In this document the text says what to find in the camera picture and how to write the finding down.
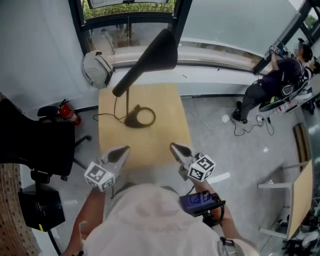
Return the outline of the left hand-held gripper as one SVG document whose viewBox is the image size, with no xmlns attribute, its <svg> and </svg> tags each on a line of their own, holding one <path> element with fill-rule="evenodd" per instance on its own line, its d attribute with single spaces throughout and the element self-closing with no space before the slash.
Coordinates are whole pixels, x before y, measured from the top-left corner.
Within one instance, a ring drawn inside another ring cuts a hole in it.
<svg viewBox="0 0 320 256">
<path fill-rule="evenodd" d="M 108 149 L 102 158 L 92 161 L 84 173 L 85 181 L 94 189 L 104 192 L 116 184 L 121 168 L 130 155 L 128 145 Z"/>
</svg>

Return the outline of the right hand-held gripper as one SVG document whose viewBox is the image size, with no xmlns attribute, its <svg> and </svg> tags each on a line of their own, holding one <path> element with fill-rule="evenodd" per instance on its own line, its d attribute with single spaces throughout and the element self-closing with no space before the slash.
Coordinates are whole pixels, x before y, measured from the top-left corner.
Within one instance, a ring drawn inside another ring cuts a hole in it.
<svg viewBox="0 0 320 256">
<path fill-rule="evenodd" d="M 182 165 L 178 173 L 184 181 L 187 179 L 205 181 L 216 167 L 216 163 L 207 154 L 201 152 L 197 154 L 192 146 L 171 143 L 169 149 L 175 160 Z"/>
</svg>

